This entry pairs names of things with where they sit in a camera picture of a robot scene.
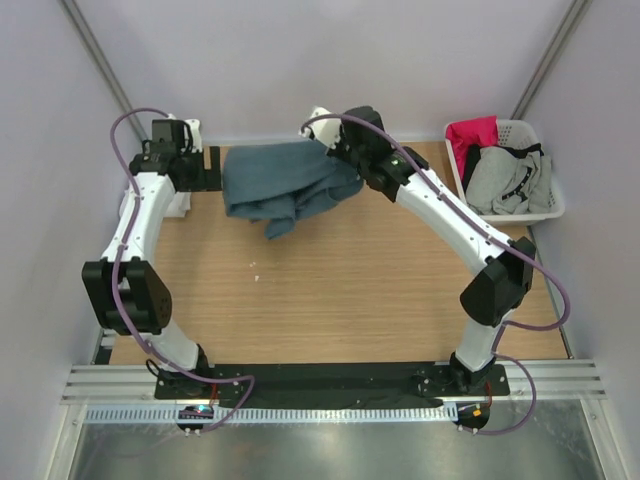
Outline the blue-grey t-shirt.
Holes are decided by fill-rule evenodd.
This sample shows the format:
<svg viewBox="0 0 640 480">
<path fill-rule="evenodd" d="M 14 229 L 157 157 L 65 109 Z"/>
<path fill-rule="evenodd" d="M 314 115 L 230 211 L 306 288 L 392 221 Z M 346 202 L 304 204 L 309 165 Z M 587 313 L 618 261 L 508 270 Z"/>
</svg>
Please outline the blue-grey t-shirt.
<svg viewBox="0 0 640 480">
<path fill-rule="evenodd" d="M 232 147 L 222 168 L 226 215 L 264 221 L 269 240 L 335 208 L 363 185 L 352 166 L 328 156 L 315 141 Z"/>
</svg>

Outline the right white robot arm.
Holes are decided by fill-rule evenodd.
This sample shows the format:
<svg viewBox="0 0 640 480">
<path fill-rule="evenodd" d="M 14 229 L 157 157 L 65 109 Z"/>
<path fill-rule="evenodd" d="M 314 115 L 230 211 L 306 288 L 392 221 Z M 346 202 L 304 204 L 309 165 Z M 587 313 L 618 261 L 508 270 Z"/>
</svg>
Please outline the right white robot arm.
<svg viewBox="0 0 640 480">
<path fill-rule="evenodd" d="M 484 223 L 422 155 L 385 132 L 369 106 L 317 121 L 305 131 L 328 155 L 353 167 L 369 188 L 422 220 L 469 270 L 472 279 L 459 297 L 468 320 L 447 369 L 455 392 L 476 394 L 488 383 L 504 329 L 531 289 L 534 244 Z"/>
</svg>

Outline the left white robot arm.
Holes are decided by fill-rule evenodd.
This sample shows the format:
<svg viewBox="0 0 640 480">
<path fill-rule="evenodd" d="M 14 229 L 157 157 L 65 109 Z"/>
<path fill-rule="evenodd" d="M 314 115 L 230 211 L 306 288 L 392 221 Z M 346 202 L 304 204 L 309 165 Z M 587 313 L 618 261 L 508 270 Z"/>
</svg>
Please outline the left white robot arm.
<svg viewBox="0 0 640 480">
<path fill-rule="evenodd" d="M 173 318 L 171 293 L 154 268 L 163 220 L 171 209 L 190 209 L 194 192 L 221 188 L 220 164 L 205 164 L 201 123 L 159 112 L 152 136 L 132 160 L 120 163 L 129 186 L 112 240 L 81 277 L 100 326 L 130 337 L 160 361 L 162 381 L 177 378 L 189 399 L 204 398 L 212 387 L 202 347 Z"/>
</svg>

